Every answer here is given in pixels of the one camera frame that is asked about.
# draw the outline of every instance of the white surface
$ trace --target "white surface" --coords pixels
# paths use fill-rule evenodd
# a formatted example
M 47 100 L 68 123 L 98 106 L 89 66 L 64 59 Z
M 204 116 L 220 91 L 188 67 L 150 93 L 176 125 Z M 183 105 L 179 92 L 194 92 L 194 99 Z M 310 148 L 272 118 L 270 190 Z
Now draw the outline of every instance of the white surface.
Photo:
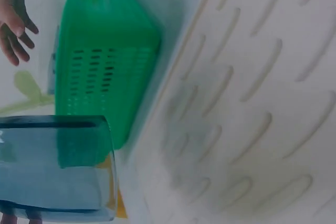
M 335 15 L 205 3 L 135 148 L 152 223 L 334 223 Z
M 139 0 L 140 3 L 157 18 L 163 31 L 161 56 L 154 73 L 154 78 L 146 94 L 139 116 L 133 127 L 127 146 L 116 153 L 120 189 L 131 223 L 152 223 L 151 214 L 144 199 L 144 192 L 139 186 L 139 179 L 134 165 L 134 146 L 138 133 L 151 108 L 154 96 L 162 82 L 168 65 L 176 56 L 178 45 L 186 32 L 200 0 Z

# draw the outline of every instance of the white mattress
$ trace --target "white mattress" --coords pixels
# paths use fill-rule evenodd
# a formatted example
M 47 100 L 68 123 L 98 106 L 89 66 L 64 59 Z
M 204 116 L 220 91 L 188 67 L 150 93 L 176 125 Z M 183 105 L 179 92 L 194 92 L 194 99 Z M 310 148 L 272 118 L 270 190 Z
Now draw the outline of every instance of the white mattress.
M 334 223 L 336 0 L 202 0 L 135 148 L 152 223 Z

